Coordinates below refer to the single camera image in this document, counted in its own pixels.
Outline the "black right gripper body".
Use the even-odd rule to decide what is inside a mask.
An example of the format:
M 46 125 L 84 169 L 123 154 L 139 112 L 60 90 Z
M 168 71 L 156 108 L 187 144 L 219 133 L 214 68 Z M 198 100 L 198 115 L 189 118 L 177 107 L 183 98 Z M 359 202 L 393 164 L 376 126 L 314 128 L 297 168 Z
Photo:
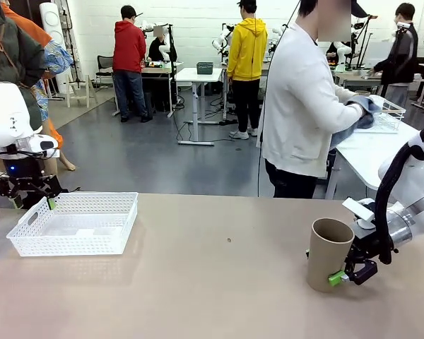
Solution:
M 372 230 L 366 230 L 359 225 L 351 225 L 350 229 L 354 233 L 354 238 L 346 257 L 347 265 L 364 263 L 376 256 L 383 264 L 389 265 L 392 261 L 392 254 L 398 253 L 387 226 L 376 226 Z

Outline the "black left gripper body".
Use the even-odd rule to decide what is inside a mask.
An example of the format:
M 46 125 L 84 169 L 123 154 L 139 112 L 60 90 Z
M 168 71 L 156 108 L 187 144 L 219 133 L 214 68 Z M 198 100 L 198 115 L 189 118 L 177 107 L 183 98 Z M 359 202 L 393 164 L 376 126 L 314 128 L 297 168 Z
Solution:
M 3 180 L 8 190 L 41 191 L 45 178 L 44 161 L 36 157 L 3 159 L 6 175 Z

